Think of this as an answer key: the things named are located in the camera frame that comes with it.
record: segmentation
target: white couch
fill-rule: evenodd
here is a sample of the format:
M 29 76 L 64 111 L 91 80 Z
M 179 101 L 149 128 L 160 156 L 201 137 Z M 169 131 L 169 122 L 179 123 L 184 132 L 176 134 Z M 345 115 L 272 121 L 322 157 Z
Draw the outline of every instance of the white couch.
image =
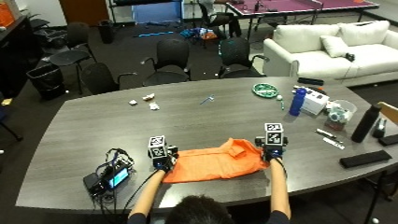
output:
M 340 44 L 328 44 L 321 36 Z M 353 62 L 346 53 L 354 54 Z M 269 77 L 334 78 L 345 86 L 398 79 L 398 33 L 388 21 L 278 25 L 273 39 L 264 41 L 264 56 L 270 59 L 262 67 Z

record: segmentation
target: person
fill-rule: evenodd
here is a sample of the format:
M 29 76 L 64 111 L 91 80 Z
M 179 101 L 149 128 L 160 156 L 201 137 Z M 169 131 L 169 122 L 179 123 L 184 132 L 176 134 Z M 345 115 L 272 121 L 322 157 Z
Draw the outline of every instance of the person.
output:
M 268 224 L 289 224 L 292 211 L 286 187 L 282 150 L 265 151 L 272 169 L 272 214 Z M 157 190 L 175 162 L 168 162 L 149 178 L 140 198 L 128 215 L 128 224 L 145 224 Z M 172 209 L 165 224 L 234 224 L 226 208 L 214 199 L 200 195 L 187 196 Z
M 214 4 L 226 4 L 230 0 L 199 0 L 199 2 L 208 9 L 208 16 L 212 25 L 221 26 L 224 24 L 229 24 L 229 36 L 233 37 L 236 33 L 236 36 L 241 37 L 240 24 L 234 13 L 217 12 L 214 9 Z

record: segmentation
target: dark hair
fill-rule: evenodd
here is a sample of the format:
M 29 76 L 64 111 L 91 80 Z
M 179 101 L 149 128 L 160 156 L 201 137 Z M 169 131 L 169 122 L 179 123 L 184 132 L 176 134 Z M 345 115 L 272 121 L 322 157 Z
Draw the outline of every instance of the dark hair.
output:
M 226 208 L 204 195 L 183 199 L 169 213 L 165 224 L 234 224 Z

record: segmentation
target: black glove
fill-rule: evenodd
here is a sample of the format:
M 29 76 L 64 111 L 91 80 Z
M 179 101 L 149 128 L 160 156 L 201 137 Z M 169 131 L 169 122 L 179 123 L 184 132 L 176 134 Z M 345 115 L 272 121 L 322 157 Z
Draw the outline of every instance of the black glove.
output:
M 164 170 L 165 173 L 168 173 L 171 170 L 173 170 L 177 158 L 179 158 L 179 153 L 173 152 L 172 150 L 168 150 L 168 155 L 167 155 L 167 160 L 165 163 L 161 165 L 160 170 Z
M 282 155 L 284 155 L 284 148 L 282 147 L 276 147 L 276 146 L 264 147 L 262 158 L 265 159 L 265 161 L 270 161 L 272 159 L 276 159 L 276 158 L 282 159 Z

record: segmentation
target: paper plate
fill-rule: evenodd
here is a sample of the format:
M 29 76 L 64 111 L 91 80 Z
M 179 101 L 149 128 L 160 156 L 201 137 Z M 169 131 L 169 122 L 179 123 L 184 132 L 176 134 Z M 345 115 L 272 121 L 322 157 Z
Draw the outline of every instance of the paper plate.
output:
M 276 86 L 268 83 L 258 83 L 253 86 L 253 93 L 264 98 L 274 98 L 278 95 Z

